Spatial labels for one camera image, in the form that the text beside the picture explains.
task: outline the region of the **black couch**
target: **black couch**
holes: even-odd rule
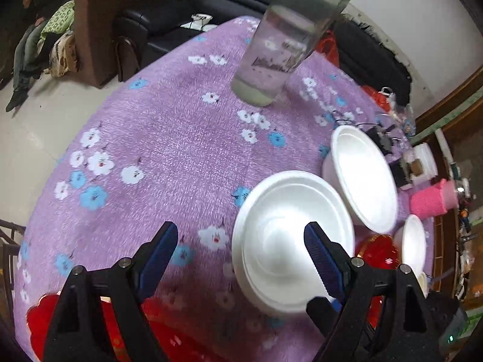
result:
[[[200,31],[181,28],[191,15],[213,16],[210,24],[222,24],[242,15],[262,18],[272,0],[150,0],[126,9],[114,19],[119,80],[156,61]],[[334,28],[341,69],[359,85],[375,89],[391,87],[402,103],[409,102],[411,77],[392,52],[351,21]]]

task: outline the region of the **gray pants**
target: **gray pants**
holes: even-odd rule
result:
[[[14,91],[25,89],[28,90],[30,76],[22,74],[27,64],[31,64],[37,57],[37,43],[40,39],[40,33],[47,24],[48,20],[44,20],[37,27],[30,25],[25,31],[24,36],[18,43],[14,55]]]

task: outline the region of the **fuzzy purple fabric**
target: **fuzzy purple fabric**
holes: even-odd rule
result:
[[[322,336],[306,315],[273,319],[243,296],[231,266],[232,227],[246,194],[269,175],[320,175],[334,129],[331,106],[357,122],[374,122],[381,111],[318,53],[269,107],[243,103],[229,84],[253,20],[223,24],[139,72],[68,147],[19,256],[15,330],[30,357],[28,308],[61,290],[74,265],[94,270],[131,256],[164,221],[180,233],[155,295],[166,324],[230,361],[308,362],[316,354]],[[409,194],[399,196],[398,227],[409,215]],[[432,221],[425,227],[430,273]]]

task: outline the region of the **white foam bowl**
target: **white foam bowl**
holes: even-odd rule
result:
[[[416,215],[409,215],[404,226],[395,232],[393,244],[399,250],[401,263],[409,265],[419,277],[426,260],[426,236],[423,223]]]
[[[243,203],[233,229],[233,267],[243,293],[262,312],[302,313],[313,297],[333,300],[305,248],[303,232],[311,221],[353,256],[349,213],[339,194],[314,174],[274,174]]]
[[[322,178],[346,203],[354,224],[379,234],[390,232],[398,212],[398,192],[389,165],[363,131],[343,125],[332,134]]]

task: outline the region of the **floral tablecloth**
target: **floral tablecloth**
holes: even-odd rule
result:
[[[154,62],[109,96],[68,147],[19,255],[15,330],[32,358],[25,317],[42,295],[61,290],[74,265],[110,267],[173,221],[180,240],[155,294],[165,323],[230,361],[312,360],[322,336],[307,316],[267,317],[243,296],[231,264],[232,227],[245,197],[269,175],[320,175],[334,110],[374,122],[380,109],[317,53],[272,105],[243,103],[229,83],[257,24],[240,17]],[[409,195],[399,195],[398,226]],[[431,221],[425,227],[430,271]]]

